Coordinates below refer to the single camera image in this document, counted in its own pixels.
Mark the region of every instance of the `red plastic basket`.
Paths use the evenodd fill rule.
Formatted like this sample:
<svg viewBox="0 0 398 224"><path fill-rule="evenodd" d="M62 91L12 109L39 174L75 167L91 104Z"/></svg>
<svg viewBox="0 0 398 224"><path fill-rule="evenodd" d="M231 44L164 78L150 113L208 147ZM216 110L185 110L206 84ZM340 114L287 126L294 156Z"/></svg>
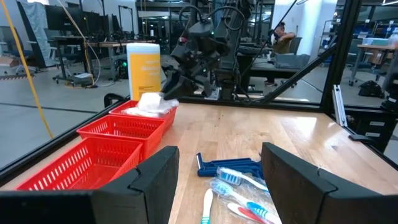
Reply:
<svg viewBox="0 0 398 224"><path fill-rule="evenodd" d="M86 138L17 190L97 189L135 168L141 142Z"/></svg>
<svg viewBox="0 0 398 224"><path fill-rule="evenodd" d="M142 116L137 116L137 115L129 115L126 114L124 112L125 109L128 108L133 108L138 104L138 101L134 101L134 100L129 100L125 103L123 103L122 105L118 106L117 108L111 110L109 112L109 114L114 114L114 115L123 115L123 116L134 116L134 117L138 117L138 118L142 118ZM177 108L173 108L170 110L170 112L161 117L161 118L151 118L151 119L161 119L164 120L164 133L166 133L167 130L170 129L170 127L173 125L174 123L174 118L175 118L175 112L177 111Z"/></svg>
<svg viewBox="0 0 398 224"><path fill-rule="evenodd" d="M141 117L107 115L77 130L82 138L102 137L142 142L140 162L156 150L162 140L164 121Z"/></svg>

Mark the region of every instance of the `white towel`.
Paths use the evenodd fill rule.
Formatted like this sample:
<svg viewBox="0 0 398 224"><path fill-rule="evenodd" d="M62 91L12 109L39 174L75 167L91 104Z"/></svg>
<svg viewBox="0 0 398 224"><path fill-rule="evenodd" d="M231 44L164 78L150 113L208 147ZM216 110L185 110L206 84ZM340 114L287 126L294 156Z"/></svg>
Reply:
<svg viewBox="0 0 398 224"><path fill-rule="evenodd" d="M161 93L144 93L135 108L124 110L126 114L159 118L177 107L177 100L164 100Z"/></svg>

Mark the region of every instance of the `blue toothbrush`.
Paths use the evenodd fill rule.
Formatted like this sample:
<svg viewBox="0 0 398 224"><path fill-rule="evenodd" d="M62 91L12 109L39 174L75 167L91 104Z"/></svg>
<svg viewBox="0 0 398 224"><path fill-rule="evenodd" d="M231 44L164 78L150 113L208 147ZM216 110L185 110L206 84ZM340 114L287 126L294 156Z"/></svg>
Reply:
<svg viewBox="0 0 398 224"><path fill-rule="evenodd" d="M265 185L260 184L259 182L253 180L252 178L244 175L243 173L241 173L239 171L233 170L233 169L220 167L217 169L217 176L221 180L223 180L227 183L233 184L233 185L241 184L242 179L244 179L244 180L248 181L250 184L257 187L258 189L269 193L268 188Z"/></svg>
<svg viewBox="0 0 398 224"><path fill-rule="evenodd" d="M266 210L263 206L259 205L258 203L250 201L247 198L236 193L233 190L233 188L226 182L217 179L212 180L210 182L210 188L222 197L227 197L227 196L234 197L239 204L249 209L253 214L259 217L264 223L271 221L274 224L282 224L282 222L278 217L269 213L268 210Z"/></svg>

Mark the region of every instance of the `wooden tabletop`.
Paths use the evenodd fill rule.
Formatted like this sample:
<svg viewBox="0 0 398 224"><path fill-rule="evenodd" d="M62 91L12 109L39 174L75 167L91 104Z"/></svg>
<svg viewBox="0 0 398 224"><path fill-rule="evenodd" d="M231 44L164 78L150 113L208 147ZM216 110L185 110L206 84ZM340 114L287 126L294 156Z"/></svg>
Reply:
<svg viewBox="0 0 398 224"><path fill-rule="evenodd" d="M364 49L378 49L378 50L394 50L394 46L378 46L378 45L364 45L364 44L358 44L358 47L364 48Z"/></svg>
<svg viewBox="0 0 398 224"><path fill-rule="evenodd" d="M178 146L178 185L169 224L200 223L209 178L197 176L195 155L204 161L251 157L259 160L262 142L271 142L315 166L381 194L398 194L398 172L321 113L181 104L174 125L158 150ZM57 158L80 138L2 187L19 183ZM245 223L214 197L212 223Z"/></svg>

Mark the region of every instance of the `computer monitor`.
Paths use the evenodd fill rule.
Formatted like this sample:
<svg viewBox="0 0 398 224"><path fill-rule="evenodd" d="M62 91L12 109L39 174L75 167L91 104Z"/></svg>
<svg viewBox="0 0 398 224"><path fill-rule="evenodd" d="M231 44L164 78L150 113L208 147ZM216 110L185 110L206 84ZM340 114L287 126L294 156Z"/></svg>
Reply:
<svg viewBox="0 0 398 224"><path fill-rule="evenodd" d="M87 28L84 21L83 11L79 8L66 8L76 25L85 33ZM64 9L59 6L45 6L47 15L47 26L49 30L76 31L76 27L72 24Z"/></svg>
<svg viewBox="0 0 398 224"><path fill-rule="evenodd" d="M112 25L113 25L113 32L119 32L120 30L120 25L118 21L118 17L116 15L112 15Z"/></svg>
<svg viewBox="0 0 398 224"><path fill-rule="evenodd" d="M104 20L98 13L95 12L84 12L85 23L87 26L87 31L89 33L97 33L103 29Z"/></svg>

